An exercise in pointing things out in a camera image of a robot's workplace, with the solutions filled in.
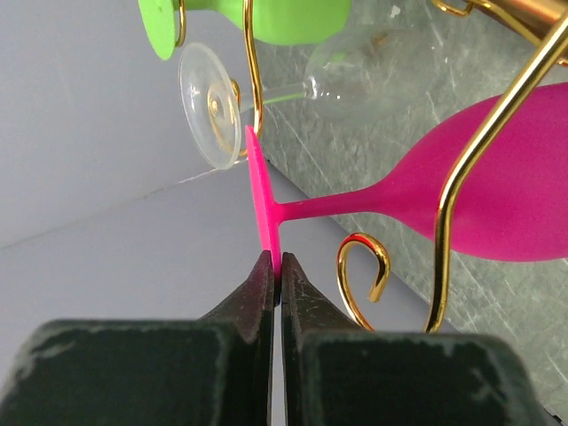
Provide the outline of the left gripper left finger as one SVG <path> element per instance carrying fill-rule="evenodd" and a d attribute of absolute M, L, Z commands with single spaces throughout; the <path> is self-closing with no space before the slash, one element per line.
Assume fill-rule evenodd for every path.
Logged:
<path fill-rule="evenodd" d="M 1 422 L 267 425 L 273 329 L 268 253 L 199 319 L 47 322 L 14 360 Z"/>

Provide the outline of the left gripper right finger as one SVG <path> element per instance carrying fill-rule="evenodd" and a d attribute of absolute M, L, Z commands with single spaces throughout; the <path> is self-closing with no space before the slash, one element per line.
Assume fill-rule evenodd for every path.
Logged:
<path fill-rule="evenodd" d="M 290 425 L 551 425 L 521 359 L 490 335 L 374 333 L 281 267 Z"/>

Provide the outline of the pink wine glass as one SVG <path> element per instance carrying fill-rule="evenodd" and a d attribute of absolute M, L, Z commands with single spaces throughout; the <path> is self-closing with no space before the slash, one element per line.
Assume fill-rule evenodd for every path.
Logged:
<path fill-rule="evenodd" d="M 246 131 L 248 169 L 262 248 L 281 267 L 280 224 L 310 217 L 372 212 L 420 235 L 434 234 L 446 176 L 495 99 L 452 115 L 422 137 L 369 187 L 279 203 L 261 146 Z M 536 88 L 465 180 L 455 205 L 453 250 L 485 259 L 536 262 L 567 254 L 567 86 Z"/>

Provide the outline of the clear wine glass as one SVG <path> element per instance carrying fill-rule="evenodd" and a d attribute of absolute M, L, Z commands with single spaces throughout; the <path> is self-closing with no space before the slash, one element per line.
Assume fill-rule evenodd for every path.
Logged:
<path fill-rule="evenodd" d="M 427 30 L 360 26 L 318 45 L 302 80 L 262 92 L 266 104 L 307 99 L 325 119 L 367 123 L 410 107 L 438 72 L 435 36 Z M 241 113 L 254 106 L 238 97 L 220 58 L 203 43 L 182 51 L 179 88 L 189 129 L 202 157 L 227 170 L 243 155 Z"/>

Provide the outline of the green wine glass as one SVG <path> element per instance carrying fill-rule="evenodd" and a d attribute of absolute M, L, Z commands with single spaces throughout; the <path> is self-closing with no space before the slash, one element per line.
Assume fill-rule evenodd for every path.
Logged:
<path fill-rule="evenodd" d="M 243 28 L 242 1 L 140 1 L 138 8 L 155 54 L 168 60 L 185 41 L 178 26 L 186 11 L 218 12 Z M 252 3 L 253 35 L 274 45 L 315 44 L 343 30 L 351 12 L 350 1 L 259 0 Z"/>

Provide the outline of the gold wine glass rack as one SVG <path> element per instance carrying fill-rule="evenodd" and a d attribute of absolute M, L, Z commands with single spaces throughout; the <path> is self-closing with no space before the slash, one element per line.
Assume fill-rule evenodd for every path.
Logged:
<path fill-rule="evenodd" d="M 452 224 L 455 205 L 462 186 L 488 147 L 525 103 L 529 95 L 536 88 L 545 86 L 541 84 L 541 79 L 554 64 L 564 60 L 567 51 L 567 6 L 565 3 L 523 1 L 519 4 L 519 8 L 542 13 L 554 10 L 556 15 L 549 22 L 549 31 L 545 36 L 532 38 L 537 47 L 536 52 L 507 91 L 499 97 L 492 98 L 495 99 L 494 106 L 469 138 L 450 168 L 442 186 L 435 211 L 434 234 L 429 238 L 435 245 L 433 297 L 430 303 L 430 316 L 424 328 L 429 333 L 439 329 L 446 311 L 449 294 L 450 253 L 453 250 L 451 247 Z M 241 146 L 246 156 L 248 156 L 247 129 L 252 129 L 257 136 L 260 128 L 258 125 L 246 127 L 241 125 Z"/>

